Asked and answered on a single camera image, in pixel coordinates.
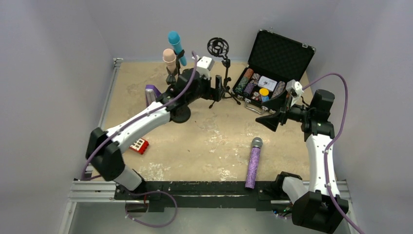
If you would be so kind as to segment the black round-base mic stand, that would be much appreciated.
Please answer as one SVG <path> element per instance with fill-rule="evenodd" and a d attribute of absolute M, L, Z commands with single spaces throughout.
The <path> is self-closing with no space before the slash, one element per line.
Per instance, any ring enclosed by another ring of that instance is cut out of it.
<path fill-rule="evenodd" d="M 176 61 L 175 61 L 176 68 L 175 68 L 174 74 L 175 74 L 176 76 L 178 76 L 178 75 L 181 74 L 181 62 L 180 62 L 180 59 L 185 59 L 185 50 L 183 49 L 181 52 L 176 52 L 176 51 L 174 50 L 174 54 L 176 55 Z"/>

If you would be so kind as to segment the pink microphone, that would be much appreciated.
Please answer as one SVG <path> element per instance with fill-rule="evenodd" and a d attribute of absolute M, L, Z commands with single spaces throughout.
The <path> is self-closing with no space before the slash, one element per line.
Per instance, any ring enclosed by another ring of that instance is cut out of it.
<path fill-rule="evenodd" d="M 163 51 L 163 61 L 169 75 L 176 75 L 176 54 L 174 50 L 168 48 Z"/>

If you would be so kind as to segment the blue microphone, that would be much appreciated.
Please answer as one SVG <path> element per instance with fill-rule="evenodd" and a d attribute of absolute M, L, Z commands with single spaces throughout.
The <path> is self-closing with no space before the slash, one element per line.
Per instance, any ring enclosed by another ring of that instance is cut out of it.
<path fill-rule="evenodd" d="M 183 47 L 181 45 L 181 37 L 176 31 L 170 31 L 168 33 L 168 42 L 169 44 L 173 47 L 173 50 L 176 52 L 181 52 L 183 50 Z M 181 65 L 186 66 L 187 65 L 187 60 L 186 58 L 181 58 L 180 59 Z"/>

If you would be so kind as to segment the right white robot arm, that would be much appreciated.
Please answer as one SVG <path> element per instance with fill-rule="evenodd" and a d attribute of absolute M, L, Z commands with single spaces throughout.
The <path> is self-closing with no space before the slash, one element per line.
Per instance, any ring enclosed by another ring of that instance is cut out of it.
<path fill-rule="evenodd" d="M 309 185 L 299 175 L 281 172 L 266 192 L 290 199 L 293 224 L 327 234 L 334 233 L 343 220 L 341 213 L 349 209 L 348 201 L 340 196 L 334 167 L 328 166 L 333 161 L 335 132 L 328 118 L 334 100 L 333 93 L 319 89 L 308 107 L 285 105 L 274 114 L 256 118 L 273 132 L 289 119 L 301 123 L 310 162 Z"/>

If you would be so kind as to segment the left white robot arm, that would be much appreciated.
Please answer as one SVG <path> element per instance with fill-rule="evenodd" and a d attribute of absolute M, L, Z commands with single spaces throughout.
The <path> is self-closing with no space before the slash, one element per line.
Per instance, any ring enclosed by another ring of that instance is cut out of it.
<path fill-rule="evenodd" d="M 144 179 L 123 160 L 123 153 L 139 138 L 155 128 L 171 121 L 185 122 L 189 118 L 184 110 L 199 98 L 219 101 L 222 78 L 211 81 L 196 69 L 185 69 L 174 84 L 169 85 L 156 101 L 134 117 L 107 130 L 94 129 L 86 151 L 88 164 L 98 171 L 106 181 L 114 181 L 129 191 L 143 191 Z"/>

